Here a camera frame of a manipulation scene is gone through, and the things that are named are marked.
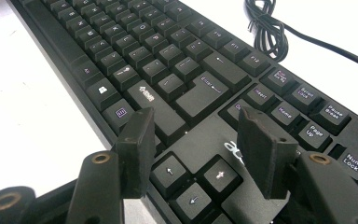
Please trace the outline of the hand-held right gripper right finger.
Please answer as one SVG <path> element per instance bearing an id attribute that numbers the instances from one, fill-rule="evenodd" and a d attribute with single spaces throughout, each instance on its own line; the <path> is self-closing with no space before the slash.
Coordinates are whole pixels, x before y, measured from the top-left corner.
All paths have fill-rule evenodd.
<path id="1" fill-rule="evenodd" d="M 243 106 L 239 112 L 237 143 L 244 165 L 263 197 L 285 199 L 285 166 L 296 158 L 297 140 L 265 113 Z"/>

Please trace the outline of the black computer keyboard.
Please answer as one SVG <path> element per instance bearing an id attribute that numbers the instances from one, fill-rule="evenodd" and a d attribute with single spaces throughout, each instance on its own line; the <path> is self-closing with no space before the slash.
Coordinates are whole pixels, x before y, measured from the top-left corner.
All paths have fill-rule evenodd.
<path id="1" fill-rule="evenodd" d="M 147 195 L 172 224 L 298 224 L 244 168 L 239 114 L 326 154 L 358 187 L 358 116 L 179 0 L 9 0 L 77 106 L 112 146 L 131 114 L 155 110 Z"/>

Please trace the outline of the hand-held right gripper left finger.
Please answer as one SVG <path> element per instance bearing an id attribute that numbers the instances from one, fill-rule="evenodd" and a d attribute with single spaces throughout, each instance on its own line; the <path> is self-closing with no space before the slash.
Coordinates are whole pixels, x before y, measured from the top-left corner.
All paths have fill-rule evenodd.
<path id="1" fill-rule="evenodd" d="M 152 164 L 156 155 L 154 109 L 140 109 L 119 134 L 115 152 L 122 169 L 122 194 L 125 199 L 146 195 Z"/>

